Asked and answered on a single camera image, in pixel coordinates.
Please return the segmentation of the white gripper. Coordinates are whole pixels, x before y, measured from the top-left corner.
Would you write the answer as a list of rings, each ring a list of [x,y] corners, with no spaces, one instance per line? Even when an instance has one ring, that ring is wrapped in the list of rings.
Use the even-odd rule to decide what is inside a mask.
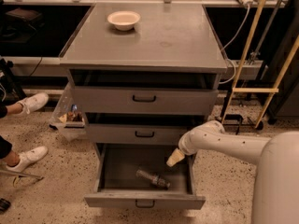
[[[190,156],[197,152],[197,148],[192,142],[190,133],[185,133],[180,137],[178,148],[172,152],[166,162],[169,167],[173,167],[178,162],[182,161],[185,158],[185,155]]]

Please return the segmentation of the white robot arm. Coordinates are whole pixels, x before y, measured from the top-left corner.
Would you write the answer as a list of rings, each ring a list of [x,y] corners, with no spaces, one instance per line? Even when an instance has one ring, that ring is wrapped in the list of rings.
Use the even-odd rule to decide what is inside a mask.
[[[170,167],[200,149],[213,150],[257,166],[251,224],[299,224],[299,132],[272,138],[227,134],[216,120],[181,136]]]

